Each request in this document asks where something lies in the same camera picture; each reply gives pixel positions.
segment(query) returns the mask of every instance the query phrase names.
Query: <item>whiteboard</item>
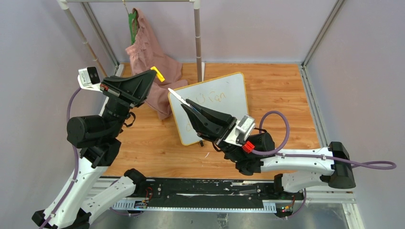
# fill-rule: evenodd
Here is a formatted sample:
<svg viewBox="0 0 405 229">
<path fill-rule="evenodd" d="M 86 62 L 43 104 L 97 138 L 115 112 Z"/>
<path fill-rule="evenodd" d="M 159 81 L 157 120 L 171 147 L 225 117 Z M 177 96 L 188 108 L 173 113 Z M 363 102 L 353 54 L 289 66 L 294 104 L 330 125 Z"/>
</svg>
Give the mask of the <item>whiteboard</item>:
<svg viewBox="0 0 405 229">
<path fill-rule="evenodd" d="M 242 73 L 221 76 L 175 89 L 184 99 L 191 99 L 201 106 L 241 119 L 248 114 L 245 80 Z M 199 142 L 202 139 L 192 128 L 190 120 L 181 103 L 172 93 L 169 102 L 176 121 L 181 143 L 185 146 Z"/>
</svg>

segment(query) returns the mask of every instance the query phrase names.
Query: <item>wood grain surface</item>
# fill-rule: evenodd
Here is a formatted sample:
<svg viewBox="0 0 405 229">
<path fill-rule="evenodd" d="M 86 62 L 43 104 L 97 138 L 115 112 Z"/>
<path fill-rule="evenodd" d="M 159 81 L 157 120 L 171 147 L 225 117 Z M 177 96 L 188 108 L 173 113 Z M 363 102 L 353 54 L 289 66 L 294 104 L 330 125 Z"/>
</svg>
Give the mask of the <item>wood grain surface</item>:
<svg viewBox="0 0 405 229">
<path fill-rule="evenodd" d="M 304 87 L 295 64 L 230 64 L 207 63 L 205 79 L 242 72 L 245 76 L 249 114 L 256 119 L 270 110 L 282 112 L 291 127 L 285 148 L 318 148 L 319 142 L 312 122 Z M 197 82 L 194 63 L 185 63 L 183 79 L 189 84 Z M 131 76 L 126 65 L 124 77 Z M 280 171 L 271 171 L 253 176 L 244 176 L 235 169 L 235 164 L 216 152 L 211 143 L 183 146 L 173 116 L 159 120 L 147 104 L 132 110 L 137 119 L 130 128 L 118 136 L 122 142 L 114 163 L 105 172 L 108 176 L 122 176 L 135 168 L 146 177 L 194 177 L 223 179 L 273 179 Z M 271 134 L 276 145 L 285 136 L 285 125 L 276 115 L 270 115 L 264 128 Z"/>
</svg>

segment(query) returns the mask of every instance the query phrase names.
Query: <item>gray floor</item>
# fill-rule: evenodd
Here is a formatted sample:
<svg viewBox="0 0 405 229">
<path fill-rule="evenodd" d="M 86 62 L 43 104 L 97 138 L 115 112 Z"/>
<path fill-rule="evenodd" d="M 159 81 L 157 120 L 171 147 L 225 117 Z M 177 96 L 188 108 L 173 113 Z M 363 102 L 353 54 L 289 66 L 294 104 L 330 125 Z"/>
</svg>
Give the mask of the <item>gray floor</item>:
<svg viewBox="0 0 405 229">
<path fill-rule="evenodd" d="M 144 212 L 138 217 L 106 211 L 91 229 L 348 229 L 341 204 L 309 204 L 288 221 L 274 214 L 214 212 Z"/>
</svg>

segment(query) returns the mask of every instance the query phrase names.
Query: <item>red connector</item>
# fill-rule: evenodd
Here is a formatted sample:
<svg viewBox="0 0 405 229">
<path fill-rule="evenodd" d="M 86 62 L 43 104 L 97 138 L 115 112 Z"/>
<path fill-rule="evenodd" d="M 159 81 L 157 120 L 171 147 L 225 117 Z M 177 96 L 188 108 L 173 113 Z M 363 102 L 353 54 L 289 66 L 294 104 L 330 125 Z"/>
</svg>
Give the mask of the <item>red connector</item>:
<svg viewBox="0 0 405 229">
<path fill-rule="evenodd" d="M 254 146 L 251 142 L 249 142 L 249 141 L 247 141 L 246 144 L 244 144 L 244 145 L 242 146 L 242 149 L 243 149 L 245 152 L 247 152 L 248 154 L 251 153 L 254 148 L 255 148 L 255 146 Z"/>
</svg>

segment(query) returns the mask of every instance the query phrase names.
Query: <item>hanger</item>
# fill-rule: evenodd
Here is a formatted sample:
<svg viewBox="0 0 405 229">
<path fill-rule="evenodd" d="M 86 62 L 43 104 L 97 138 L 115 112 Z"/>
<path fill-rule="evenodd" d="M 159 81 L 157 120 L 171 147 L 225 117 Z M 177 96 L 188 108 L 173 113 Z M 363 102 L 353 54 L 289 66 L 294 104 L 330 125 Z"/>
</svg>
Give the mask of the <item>hanger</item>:
<svg viewBox="0 0 405 229">
<path fill-rule="evenodd" d="M 129 31 L 131 33 L 131 45 L 133 45 L 135 43 L 135 37 L 138 32 L 137 10 L 133 8 L 132 13 L 129 13 L 125 0 L 122 0 L 122 3 L 124 3 L 125 10 L 128 14 Z"/>
</svg>

